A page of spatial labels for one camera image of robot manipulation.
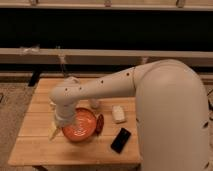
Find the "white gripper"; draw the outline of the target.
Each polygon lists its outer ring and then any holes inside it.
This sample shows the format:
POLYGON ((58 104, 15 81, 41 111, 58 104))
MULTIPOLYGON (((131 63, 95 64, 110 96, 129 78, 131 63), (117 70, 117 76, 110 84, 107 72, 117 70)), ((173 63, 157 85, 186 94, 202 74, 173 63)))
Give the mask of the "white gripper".
POLYGON ((74 124, 76 111, 74 108, 57 107, 54 114, 54 122, 51 123, 49 140, 52 141, 60 132, 61 128, 74 124))

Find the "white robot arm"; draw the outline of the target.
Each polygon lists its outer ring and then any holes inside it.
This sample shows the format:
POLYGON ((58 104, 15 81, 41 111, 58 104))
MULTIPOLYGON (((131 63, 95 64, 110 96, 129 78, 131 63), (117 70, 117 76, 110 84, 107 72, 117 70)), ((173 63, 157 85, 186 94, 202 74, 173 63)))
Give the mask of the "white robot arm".
POLYGON ((200 77, 178 60, 160 60, 51 91, 55 123, 74 120, 83 99, 135 98, 140 171, 209 171, 209 107, 200 77))

